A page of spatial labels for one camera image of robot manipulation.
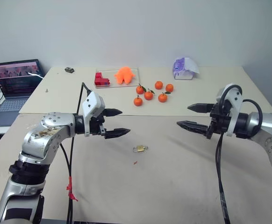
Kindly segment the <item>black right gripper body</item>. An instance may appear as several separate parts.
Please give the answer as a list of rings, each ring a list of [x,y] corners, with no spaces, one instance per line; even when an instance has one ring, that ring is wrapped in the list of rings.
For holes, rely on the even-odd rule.
[[[227,132],[231,119],[229,116],[231,104],[226,103],[223,106],[221,112],[219,111],[219,109],[219,103],[216,103],[210,111],[211,122],[205,134],[207,139],[211,139],[214,133],[221,134]]]

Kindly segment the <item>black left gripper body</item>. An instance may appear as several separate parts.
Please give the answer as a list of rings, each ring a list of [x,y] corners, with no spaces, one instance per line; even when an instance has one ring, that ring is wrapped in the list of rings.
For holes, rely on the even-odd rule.
[[[105,109],[97,117],[94,116],[91,117],[89,122],[90,134],[101,136],[106,135],[106,130],[103,126],[103,123],[105,122],[104,115]]]

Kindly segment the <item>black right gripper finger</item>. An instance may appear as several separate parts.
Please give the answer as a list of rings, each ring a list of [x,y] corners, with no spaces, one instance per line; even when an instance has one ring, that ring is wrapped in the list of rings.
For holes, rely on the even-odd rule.
[[[208,126],[198,124],[197,122],[192,122],[192,121],[178,121],[177,125],[180,126],[181,128],[193,132],[193,133],[199,133],[202,135],[205,135],[208,130]]]
[[[214,104],[196,103],[188,106],[187,108],[197,113],[210,113],[214,107]]]

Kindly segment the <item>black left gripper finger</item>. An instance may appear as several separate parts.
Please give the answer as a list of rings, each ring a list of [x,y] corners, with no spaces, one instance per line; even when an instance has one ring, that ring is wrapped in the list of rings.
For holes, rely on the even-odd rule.
[[[123,135],[126,135],[127,133],[130,132],[130,129],[127,128],[116,128],[112,131],[105,131],[105,139],[112,139],[112,138],[118,138]]]
[[[117,116],[119,114],[122,114],[122,111],[118,110],[118,109],[104,109],[103,110],[103,116],[105,117],[113,117],[113,116]]]

